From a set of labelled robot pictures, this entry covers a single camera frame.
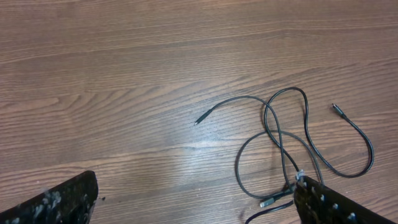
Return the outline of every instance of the tabletop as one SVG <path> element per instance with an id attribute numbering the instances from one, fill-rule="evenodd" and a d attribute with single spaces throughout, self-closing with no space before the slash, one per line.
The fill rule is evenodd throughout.
<path id="1" fill-rule="evenodd" d="M 297 86 L 311 137 L 347 179 L 325 184 L 398 222 L 398 1 L 16 0 L 0 2 L 0 210 L 85 171 L 99 198 L 90 223 L 244 223 L 259 201 L 236 183 L 236 153 L 264 131 L 268 100 Z M 304 100 L 272 102 L 282 130 L 305 139 Z M 272 117 L 269 125 L 275 128 Z M 286 151 L 316 179 L 305 148 Z M 245 149 L 243 184 L 284 184 L 280 149 Z M 295 171 L 287 163 L 292 180 Z M 288 202 L 286 197 L 280 202 Z M 294 206 L 253 223 L 300 223 Z"/>

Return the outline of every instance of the wooden surface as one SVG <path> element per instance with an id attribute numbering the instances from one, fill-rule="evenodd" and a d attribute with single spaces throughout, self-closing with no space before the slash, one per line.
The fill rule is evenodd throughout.
<path id="1" fill-rule="evenodd" d="M 262 131 L 261 106 L 241 100 L 193 123 L 232 96 L 297 86 L 338 170 L 361 170 L 367 149 L 331 103 L 375 147 L 357 179 L 322 164 L 327 186 L 398 222 L 397 43 L 398 1 L 0 1 L 0 210 L 93 170 L 106 200 L 91 223 L 243 223 L 261 209 L 234 159 Z M 273 105 L 283 130 L 304 138 L 300 95 Z M 284 139 L 315 178 L 305 149 Z M 268 137 L 241 165 L 249 190 L 282 187 Z M 253 223 L 299 216 L 290 207 Z"/>

